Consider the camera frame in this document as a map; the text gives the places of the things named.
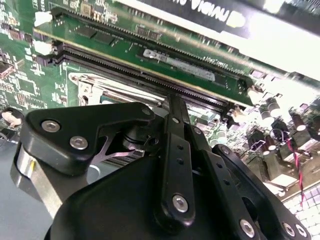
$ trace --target black expansion slot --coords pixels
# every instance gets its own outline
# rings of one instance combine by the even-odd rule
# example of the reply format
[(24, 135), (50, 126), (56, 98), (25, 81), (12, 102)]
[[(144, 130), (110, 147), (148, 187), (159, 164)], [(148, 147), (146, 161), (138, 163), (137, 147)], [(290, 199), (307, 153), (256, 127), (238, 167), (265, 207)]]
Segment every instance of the black expansion slot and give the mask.
[(159, 93), (164, 96), (169, 94), (177, 95), (185, 100), (187, 104), (210, 109), (218, 113), (222, 113), (228, 105), (227, 101), (215, 99), (195, 90), (186, 90), (185, 87), (166, 79), (160, 79), (100, 56), (92, 55), (83, 49), (76, 49), (74, 46), (67, 44), (63, 48), (64, 50), (58, 55), (37, 56), (36, 61), (40, 64), (44, 64), (44, 62), (55, 65), (59, 65), (62, 62), (77, 64), (119, 83), (141, 90), (149, 90), (151, 93)]

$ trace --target chip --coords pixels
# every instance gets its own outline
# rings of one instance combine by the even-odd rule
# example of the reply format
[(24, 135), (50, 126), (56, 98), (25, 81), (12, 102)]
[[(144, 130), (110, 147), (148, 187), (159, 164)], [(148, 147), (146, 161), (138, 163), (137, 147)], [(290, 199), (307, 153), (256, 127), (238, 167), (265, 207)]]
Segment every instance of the chip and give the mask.
[(13, 65), (0, 61), (0, 79), (4, 79), (6, 76), (14, 72), (15, 68)]
[(15, 40), (22, 40), (20, 32), (14, 29), (9, 30), (10, 36)]
[(148, 36), (149, 30), (142, 26), (136, 26), (135, 30), (136, 30), (136, 33), (141, 36), (144, 36), (144, 37)]
[(80, 12), (82, 15), (90, 18), (92, 16), (92, 5), (88, 3), (81, 3)]
[(104, 6), (100, 6), (100, 5), (95, 5), (94, 6), (94, 10), (100, 14), (103, 14), (105, 11), (105, 7)]
[(153, 39), (153, 40), (159, 40), (161, 34), (155, 31), (150, 31), (149, 32), (149, 38)]
[(27, 43), (30, 43), (32, 44), (32, 36), (28, 33), (25, 33), (24, 34), (24, 40), (27, 42)]
[(91, 39), (97, 31), (89, 27), (79, 27), (75, 32), (81, 36)]
[(95, 40), (97, 40), (100, 43), (106, 44), (106, 45), (110, 45), (113, 41), (114, 41), (114, 37), (102, 32), (98, 32), (94, 38)]

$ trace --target gray surface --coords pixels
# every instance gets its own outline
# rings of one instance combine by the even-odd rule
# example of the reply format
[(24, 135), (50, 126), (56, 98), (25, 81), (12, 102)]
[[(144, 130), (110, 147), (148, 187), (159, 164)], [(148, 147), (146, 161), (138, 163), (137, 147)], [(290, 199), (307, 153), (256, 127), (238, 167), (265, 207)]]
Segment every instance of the gray surface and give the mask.
[(0, 239), (43, 240), (52, 219), (42, 203), (13, 184), (10, 168), (15, 151), (16, 145), (8, 142), (0, 148)]

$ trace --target red wire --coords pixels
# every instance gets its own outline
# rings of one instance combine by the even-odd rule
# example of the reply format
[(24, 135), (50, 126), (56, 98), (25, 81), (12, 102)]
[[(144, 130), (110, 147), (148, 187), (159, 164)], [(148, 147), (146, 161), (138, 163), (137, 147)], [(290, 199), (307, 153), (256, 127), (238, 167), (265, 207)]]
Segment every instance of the red wire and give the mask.
[(290, 139), (287, 141), (287, 143), (288, 143), (288, 148), (293, 153), (293, 157), (294, 157), (294, 160), (295, 160), (295, 167), (296, 167), (296, 169), (298, 171), (298, 175), (299, 175), (299, 187), (300, 187), (300, 191), (301, 191), (301, 202), (300, 202), (300, 205), (302, 207), (304, 199), (305, 199), (305, 194), (304, 194), (304, 185), (303, 185), (303, 175), (302, 175), (302, 171), (301, 171), (301, 168), (300, 168), (300, 161), (299, 161), (297, 153), (294, 151), (294, 149), (293, 149), (293, 147), (291, 145)]

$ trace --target screw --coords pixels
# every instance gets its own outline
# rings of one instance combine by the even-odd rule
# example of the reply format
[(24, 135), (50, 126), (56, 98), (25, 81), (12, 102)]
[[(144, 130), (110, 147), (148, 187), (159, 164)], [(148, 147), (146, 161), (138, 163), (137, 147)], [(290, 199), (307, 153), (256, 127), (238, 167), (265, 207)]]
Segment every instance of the screw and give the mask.
[(142, 112), (144, 114), (146, 114), (146, 115), (150, 115), (151, 114), (151, 112), (150, 112), (150, 110), (148, 108), (142, 108)]
[(180, 123), (180, 121), (179, 121), (178, 119), (176, 119), (175, 117), (173, 117), (172, 120), (173, 120), (176, 124)]
[(241, 219), (240, 226), (249, 238), (252, 239), (255, 236), (255, 230), (247, 220)]
[(197, 128), (197, 127), (194, 128), (194, 131), (195, 131), (196, 134), (201, 134), (201, 130), (199, 128)]
[(185, 213), (188, 211), (188, 202), (183, 196), (174, 195), (172, 202), (175, 209), (177, 209), (180, 213)]
[(284, 222), (282, 225), (286, 233), (289, 234), (291, 237), (294, 237), (296, 235), (295, 231), (292, 229), (292, 227), (288, 223)]
[(296, 229), (298, 229), (298, 232), (303, 236), (303, 237), (307, 237), (307, 233), (306, 231), (302, 228), (302, 226), (300, 226), (299, 224), (295, 225)]
[(70, 145), (74, 149), (84, 150), (88, 147), (88, 141), (82, 136), (73, 136), (70, 139)]
[(228, 150), (228, 148), (226, 148), (225, 146), (222, 146), (222, 147), (221, 147), (221, 150), (222, 150), (222, 152), (224, 152), (225, 154), (229, 154), (229, 153), (230, 153), (229, 150)]
[(56, 133), (60, 130), (60, 125), (56, 121), (46, 120), (41, 123), (41, 127), (43, 130), (49, 133)]

